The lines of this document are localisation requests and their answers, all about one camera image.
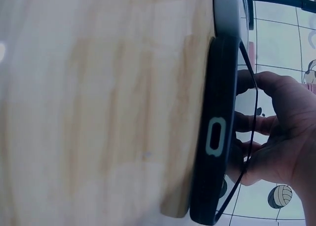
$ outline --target volleyball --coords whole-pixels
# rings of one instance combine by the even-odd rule
[[[268,196],[268,203],[274,209],[281,209],[292,199],[292,190],[286,185],[278,185]]]

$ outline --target black cable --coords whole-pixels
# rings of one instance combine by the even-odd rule
[[[299,7],[303,11],[316,13],[316,2],[311,0],[254,0],[261,2],[271,2],[292,7]]]

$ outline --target black phone case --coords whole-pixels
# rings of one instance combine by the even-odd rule
[[[224,36],[215,38],[209,47],[190,202],[191,219],[202,225],[216,223],[233,134],[239,44],[239,38]],[[211,130],[218,120],[220,132],[218,124],[216,131]],[[222,148],[217,146],[218,139]]]

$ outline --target wooden table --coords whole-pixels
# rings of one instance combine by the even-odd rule
[[[183,217],[213,36],[212,0],[0,0],[0,225]]]

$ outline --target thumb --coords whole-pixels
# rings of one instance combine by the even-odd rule
[[[282,151],[283,146],[280,144],[269,144],[259,149],[249,159],[247,171],[241,179],[241,184],[249,186],[260,180],[281,183],[282,177],[278,174],[282,163],[282,156],[278,152]]]

